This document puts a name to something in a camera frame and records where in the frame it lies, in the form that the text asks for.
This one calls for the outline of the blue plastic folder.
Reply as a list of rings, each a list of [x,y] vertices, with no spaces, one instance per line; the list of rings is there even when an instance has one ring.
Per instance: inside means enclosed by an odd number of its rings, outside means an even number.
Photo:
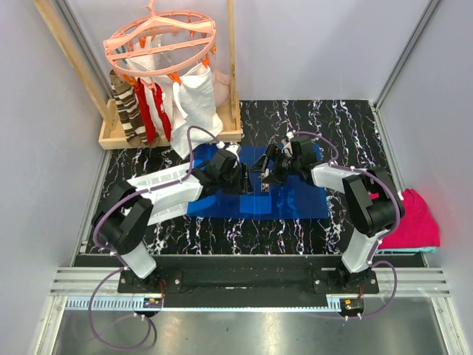
[[[271,186],[261,190],[257,173],[250,176],[253,193],[215,195],[189,203],[187,215],[191,217],[237,218],[247,220],[327,219],[326,191],[308,186],[297,176],[290,176],[284,186]]]

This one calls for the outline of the white printed paper files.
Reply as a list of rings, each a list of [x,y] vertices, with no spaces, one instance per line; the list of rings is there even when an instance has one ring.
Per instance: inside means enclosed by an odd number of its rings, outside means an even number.
[[[149,186],[159,186],[169,181],[177,180],[182,178],[189,168],[189,163],[180,164],[178,166],[169,167],[164,170],[156,171],[140,177],[133,177],[128,179],[127,182],[132,186],[135,186],[137,190],[147,188]],[[152,226],[163,221],[170,220],[175,217],[183,216],[187,213],[188,203],[181,203],[176,206],[169,207],[167,209],[158,211],[157,205],[154,204],[151,217],[148,221],[148,226]]]

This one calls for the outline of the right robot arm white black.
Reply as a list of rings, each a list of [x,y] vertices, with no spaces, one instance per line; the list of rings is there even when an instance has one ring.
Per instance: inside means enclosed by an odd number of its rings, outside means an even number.
[[[367,277],[383,239],[397,229],[404,205],[385,169],[340,166],[334,158],[324,162],[306,135],[290,133],[283,144],[270,144],[250,171],[267,185],[282,186],[295,175],[309,186],[344,194],[353,233],[332,279],[340,291],[352,293]]]

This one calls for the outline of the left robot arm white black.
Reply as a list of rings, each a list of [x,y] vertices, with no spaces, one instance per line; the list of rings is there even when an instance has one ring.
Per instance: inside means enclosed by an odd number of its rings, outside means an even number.
[[[237,143],[217,147],[212,159],[163,169],[137,180],[117,183],[92,221],[93,240],[132,271],[134,284],[145,293],[160,282],[157,264],[143,242],[149,221],[172,219],[183,204],[217,192],[239,192],[243,180],[241,147]]]

